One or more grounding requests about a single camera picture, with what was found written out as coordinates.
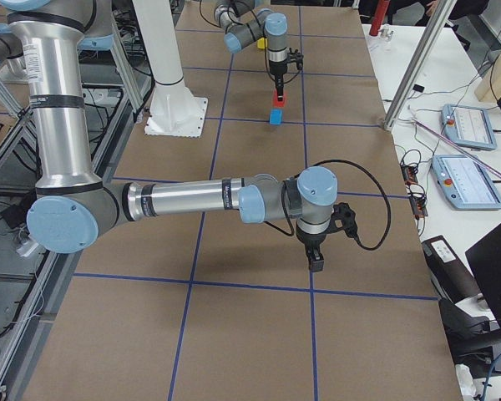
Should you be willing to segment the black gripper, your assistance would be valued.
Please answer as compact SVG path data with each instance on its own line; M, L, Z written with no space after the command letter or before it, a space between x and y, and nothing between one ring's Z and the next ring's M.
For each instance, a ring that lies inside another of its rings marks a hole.
M286 74L286 62L268 62L269 72L275 79L275 93L284 95L284 75Z
M310 272L321 272L324 269L325 260L321 253L320 246L326 239L326 236L326 233L310 234L301 230L296 231L297 239L305 247Z

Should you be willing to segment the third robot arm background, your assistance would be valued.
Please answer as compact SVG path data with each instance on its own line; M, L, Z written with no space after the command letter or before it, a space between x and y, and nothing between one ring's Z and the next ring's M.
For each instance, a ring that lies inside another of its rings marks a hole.
M8 65L14 75L20 76L26 72L23 44L6 23L0 23L0 65L3 63Z

